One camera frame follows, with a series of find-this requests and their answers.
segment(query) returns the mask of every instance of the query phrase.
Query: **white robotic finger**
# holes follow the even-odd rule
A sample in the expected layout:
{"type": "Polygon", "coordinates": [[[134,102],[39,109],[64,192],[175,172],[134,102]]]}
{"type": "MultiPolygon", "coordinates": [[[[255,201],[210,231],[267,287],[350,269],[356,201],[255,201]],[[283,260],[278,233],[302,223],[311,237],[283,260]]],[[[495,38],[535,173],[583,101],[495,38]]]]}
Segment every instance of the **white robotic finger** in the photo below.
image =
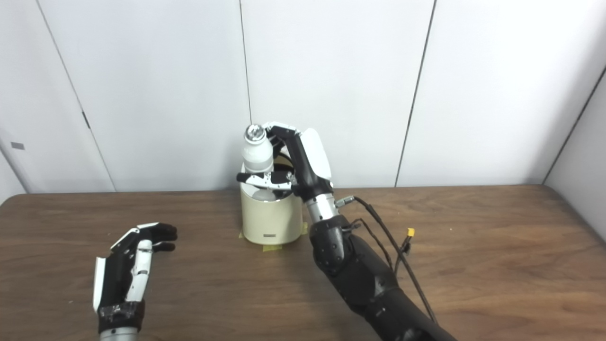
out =
{"type": "Polygon", "coordinates": [[[143,299],[152,266],[152,253],[152,241],[141,240],[137,245],[135,266],[131,271],[133,281],[126,294],[126,302],[140,302],[143,299]]]}

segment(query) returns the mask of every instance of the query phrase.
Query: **black robotic finger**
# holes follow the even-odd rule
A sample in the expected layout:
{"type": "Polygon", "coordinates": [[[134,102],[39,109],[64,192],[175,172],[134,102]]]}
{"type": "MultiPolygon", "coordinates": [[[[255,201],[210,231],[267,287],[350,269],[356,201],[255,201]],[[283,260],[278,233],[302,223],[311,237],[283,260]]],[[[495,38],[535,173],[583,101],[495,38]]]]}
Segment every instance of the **black robotic finger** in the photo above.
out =
{"type": "Polygon", "coordinates": [[[151,249],[153,250],[153,252],[160,252],[160,251],[174,251],[176,248],[175,244],[173,243],[166,243],[164,241],[161,241],[160,243],[154,244],[151,246],[151,249]]]}
{"type": "Polygon", "coordinates": [[[141,229],[141,237],[151,240],[152,244],[177,240],[177,228],[170,224],[158,223],[141,229]]]}

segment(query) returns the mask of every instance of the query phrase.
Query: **black forearm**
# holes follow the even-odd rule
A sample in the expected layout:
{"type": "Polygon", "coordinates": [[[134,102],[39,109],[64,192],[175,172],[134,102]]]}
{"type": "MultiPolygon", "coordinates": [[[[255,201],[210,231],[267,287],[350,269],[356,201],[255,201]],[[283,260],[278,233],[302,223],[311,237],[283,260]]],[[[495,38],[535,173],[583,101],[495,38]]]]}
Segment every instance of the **black forearm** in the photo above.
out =
{"type": "Polygon", "coordinates": [[[455,341],[402,292],[383,259],[363,239],[342,232],[338,222],[347,221],[340,215],[314,224],[310,239],[316,264],[351,310],[385,341],[455,341]]]}

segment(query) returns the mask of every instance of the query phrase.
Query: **white wall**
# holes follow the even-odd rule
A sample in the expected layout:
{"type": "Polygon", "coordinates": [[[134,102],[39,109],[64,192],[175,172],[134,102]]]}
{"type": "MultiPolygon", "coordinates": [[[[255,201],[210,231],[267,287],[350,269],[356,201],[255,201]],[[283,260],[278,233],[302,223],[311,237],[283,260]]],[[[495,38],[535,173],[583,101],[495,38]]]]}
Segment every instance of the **white wall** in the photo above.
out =
{"type": "Polygon", "coordinates": [[[438,1],[398,186],[541,183],[605,61],[604,1],[438,1]]]}
{"type": "Polygon", "coordinates": [[[35,2],[0,0],[0,143],[30,192],[235,185],[270,120],[317,128],[337,187],[540,183],[606,2],[439,1],[402,155],[433,4],[41,0],[89,130],[35,2]]]}
{"type": "Polygon", "coordinates": [[[337,187],[394,186],[432,5],[243,0],[253,121],[318,130],[337,187]]]}
{"type": "Polygon", "coordinates": [[[24,186],[113,191],[35,1],[0,1],[0,46],[0,147],[24,186]]]}
{"type": "Polygon", "coordinates": [[[545,184],[606,240],[606,80],[602,79],[545,184]]]}
{"type": "Polygon", "coordinates": [[[3,154],[0,153],[0,205],[13,195],[23,193],[25,193],[23,186],[21,186],[3,154]]]}
{"type": "Polygon", "coordinates": [[[41,5],[118,191],[235,184],[250,122],[238,0],[41,5]]]}

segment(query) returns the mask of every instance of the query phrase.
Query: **silver cylinder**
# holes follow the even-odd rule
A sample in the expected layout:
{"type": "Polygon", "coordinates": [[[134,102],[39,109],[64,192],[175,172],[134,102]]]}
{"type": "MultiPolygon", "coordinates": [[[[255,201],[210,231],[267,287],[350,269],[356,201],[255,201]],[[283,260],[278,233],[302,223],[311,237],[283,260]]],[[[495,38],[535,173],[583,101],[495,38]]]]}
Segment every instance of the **silver cylinder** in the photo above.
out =
{"type": "Polygon", "coordinates": [[[335,198],[332,194],[321,194],[305,202],[311,221],[317,223],[339,215],[339,209],[335,206],[335,198]]]}
{"type": "Polygon", "coordinates": [[[120,327],[102,331],[99,341],[137,341],[137,328],[120,327]]]}

